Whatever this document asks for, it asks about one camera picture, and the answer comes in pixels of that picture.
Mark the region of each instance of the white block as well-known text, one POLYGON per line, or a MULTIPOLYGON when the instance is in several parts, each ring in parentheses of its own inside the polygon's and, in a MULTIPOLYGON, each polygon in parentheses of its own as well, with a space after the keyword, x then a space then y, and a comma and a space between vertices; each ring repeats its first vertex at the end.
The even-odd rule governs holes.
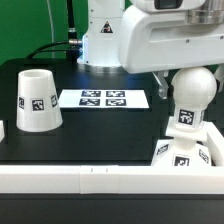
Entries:
POLYGON ((159 140, 152 159, 152 166, 190 166, 194 168, 211 166, 208 148, 196 144, 188 145, 189 140, 159 140))
POLYGON ((223 167, 119 169, 119 194, 224 194, 223 167))
POLYGON ((0 142, 5 137, 3 121, 0 121, 0 142))
POLYGON ((117 194, 118 166, 82 166, 80 187, 82 194, 117 194))
POLYGON ((207 140, 207 129, 206 122, 204 123, 204 127, 197 132, 185 132, 180 131, 175 127, 175 121, 173 117, 169 117, 168 126, 166 129, 166 136, 191 139, 196 141, 205 142, 207 140))
POLYGON ((224 138, 212 122, 207 122, 207 141, 204 143, 216 166, 224 166, 224 138))
POLYGON ((80 193, 79 166, 0 166, 1 193, 80 193))

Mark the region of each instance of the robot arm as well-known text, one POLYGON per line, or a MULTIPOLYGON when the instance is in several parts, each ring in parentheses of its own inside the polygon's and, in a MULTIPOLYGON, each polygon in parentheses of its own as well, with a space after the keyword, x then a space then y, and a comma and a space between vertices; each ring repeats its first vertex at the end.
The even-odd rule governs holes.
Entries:
POLYGON ((130 0, 133 5, 145 12, 181 11, 201 7, 205 0, 130 0))
POLYGON ((165 10, 156 9, 156 0, 132 2, 119 38, 119 60, 129 73, 223 63, 223 0, 183 0, 179 8, 165 10))

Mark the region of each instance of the white paper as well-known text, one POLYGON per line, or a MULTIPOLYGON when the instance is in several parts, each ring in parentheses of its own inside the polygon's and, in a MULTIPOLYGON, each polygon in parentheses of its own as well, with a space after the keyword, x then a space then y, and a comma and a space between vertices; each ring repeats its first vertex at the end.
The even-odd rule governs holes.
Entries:
POLYGON ((149 108, 144 90, 63 90, 61 108, 149 108))

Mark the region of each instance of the upside-down cup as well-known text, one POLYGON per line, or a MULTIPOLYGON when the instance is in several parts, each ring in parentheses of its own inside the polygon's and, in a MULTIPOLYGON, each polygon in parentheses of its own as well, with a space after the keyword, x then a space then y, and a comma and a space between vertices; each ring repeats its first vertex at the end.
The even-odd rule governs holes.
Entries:
POLYGON ((19 73, 16 124, 27 132, 49 131, 62 124, 51 71, 31 69, 19 73))

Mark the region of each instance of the cable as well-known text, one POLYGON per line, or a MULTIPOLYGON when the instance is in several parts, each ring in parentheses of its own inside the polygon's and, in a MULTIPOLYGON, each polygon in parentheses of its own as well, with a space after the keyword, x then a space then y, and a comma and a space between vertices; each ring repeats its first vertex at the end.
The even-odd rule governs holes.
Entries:
POLYGON ((74 23, 74 12, 72 0, 67 0, 67 12, 68 12, 68 38, 77 39, 77 33, 74 23))
POLYGON ((34 51, 32 54, 29 54, 26 58, 32 59, 36 54, 40 53, 49 53, 49 52, 66 52, 67 50, 44 50, 44 51, 34 51))
POLYGON ((50 0, 47 0, 47 6, 48 6, 48 13, 49 13, 49 19, 50 19, 50 25, 51 25, 51 41, 52 41, 52 43, 54 43, 55 42, 54 22, 53 22, 53 18, 52 18, 52 10, 51 10, 50 0))
POLYGON ((53 46, 57 46, 57 45, 66 45, 66 44, 69 44, 69 42, 68 41, 61 41, 61 42, 50 43, 50 44, 46 44, 42 47, 37 48, 35 51, 41 51, 41 50, 49 48, 49 47, 53 47, 53 46))

